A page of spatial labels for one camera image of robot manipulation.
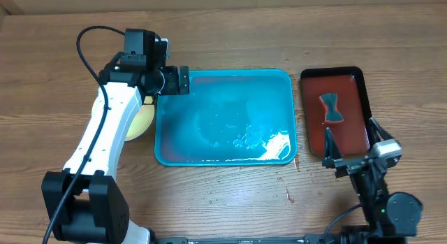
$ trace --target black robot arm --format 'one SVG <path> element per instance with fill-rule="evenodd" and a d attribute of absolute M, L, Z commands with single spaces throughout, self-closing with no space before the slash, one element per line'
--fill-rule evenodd
<path fill-rule="evenodd" d="M 399 162 L 402 148 L 373 117 L 369 119 L 369 129 L 374 137 L 369 154 L 350 160 L 340 155 L 330 129 L 325 131 L 323 165 L 335 168 L 337 178 L 349 175 L 368 223 L 342 227 L 340 243 L 405 243 L 406 237 L 416 236 L 423 206 L 411 194 L 389 194 L 385 174 Z"/>

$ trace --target wood grain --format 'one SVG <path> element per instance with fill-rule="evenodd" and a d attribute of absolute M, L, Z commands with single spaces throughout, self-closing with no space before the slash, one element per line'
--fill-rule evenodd
<path fill-rule="evenodd" d="M 3 26 L 3 19 L 7 15 L 8 15 L 8 13 L 5 11 L 5 9 L 0 6 L 0 30 L 1 30 L 1 27 Z"/>
<path fill-rule="evenodd" d="M 0 0 L 12 15 L 398 3 L 447 3 L 447 0 Z"/>
<path fill-rule="evenodd" d="M 322 232 L 357 198 L 348 178 L 335 180 L 309 154 L 298 78 L 303 69 L 355 65 L 365 74 L 374 116 L 404 148 L 387 175 L 389 189 L 424 203 L 411 242 L 443 243 L 446 20 L 443 4 L 7 16 L 0 33 L 0 243 L 41 241 L 48 223 L 41 180 L 73 153 L 96 96 L 75 49 L 79 31 L 95 24 L 168 37 L 172 65 L 276 67 L 293 81 L 300 151 L 285 166 L 165 167 L 154 158 L 153 127 L 126 143 L 117 182 L 133 221 L 165 237 Z M 96 71 L 122 48 L 123 38 L 109 31 L 82 38 Z M 363 220 L 359 211 L 342 224 Z"/>

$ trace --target blue plastic tray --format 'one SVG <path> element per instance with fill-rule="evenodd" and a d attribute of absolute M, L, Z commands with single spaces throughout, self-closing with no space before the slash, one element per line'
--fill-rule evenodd
<path fill-rule="evenodd" d="M 160 96 L 155 157 L 167 166 L 286 164 L 298 151 L 291 79 L 279 69 L 190 71 Z"/>

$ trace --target yellow object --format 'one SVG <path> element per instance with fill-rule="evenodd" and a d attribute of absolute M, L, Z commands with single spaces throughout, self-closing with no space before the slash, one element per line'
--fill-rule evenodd
<path fill-rule="evenodd" d="M 91 108 L 91 113 L 93 114 L 93 110 L 95 110 L 96 103 L 98 99 L 95 100 L 93 103 L 93 107 Z M 145 98 L 145 104 L 151 104 L 152 103 L 152 97 L 147 96 Z M 138 111 L 137 115 L 133 118 L 133 121 L 131 123 L 131 126 L 129 127 L 129 130 L 127 131 L 126 135 L 126 141 L 135 139 L 139 136 L 141 136 L 147 128 L 152 123 L 152 120 L 154 119 L 155 115 L 155 106 L 154 105 L 143 105 L 141 106 L 140 111 Z"/>

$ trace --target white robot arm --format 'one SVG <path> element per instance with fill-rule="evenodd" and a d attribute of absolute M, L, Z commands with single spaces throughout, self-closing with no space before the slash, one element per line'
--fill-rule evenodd
<path fill-rule="evenodd" d="M 96 171 L 104 171 L 104 175 L 112 176 L 116 181 L 119 156 L 123 149 L 127 131 L 141 108 L 142 100 L 138 88 L 128 87 L 127 83 L 109 82 L 104 88 L 108 93 L 110 108 L 103 130 L 90 155 L 92 161 L 85 165 L 81 174 L 93 175 Z M 98 89 L 97 103 L 104 103 L 101 88 Z M 75 174 L 78 171 L 102 115 L 103 106 L 96 105 L 79 146 L 64 166 L 64 169 L 69 169 L 70 173 Z M 149 244 L 149 240 L 149 230 L 129 221 L 123 244 Z"/>
<path fill-rule="evenodd" d="M 90 29 L 125 35 L 124 51 L 118 52 L 99 76 L 80 52 L 80 37 Z M 127 29 L 123 33 L 110 27 L 88 27 L 78 36 L 77 46 L 100 88 L 97 105 L 73 156 L 62 172 L 47 172 L 43 179 L 42 193 L 51 219 L 43 243 L 52 230 L 59 241 L 148 244 L 154 235 L 130 221 L 129 206 L 116 183 L 119 156 L 145 97 L 156 101 L 158 95 L 188 94 L 189 69 L 166 66 L 169 42 L 152 31 Z M 102 89 L 107 93 L 107 106 Z M 82 192 L 89 193 L 88 201 L 75 197 Z"/>

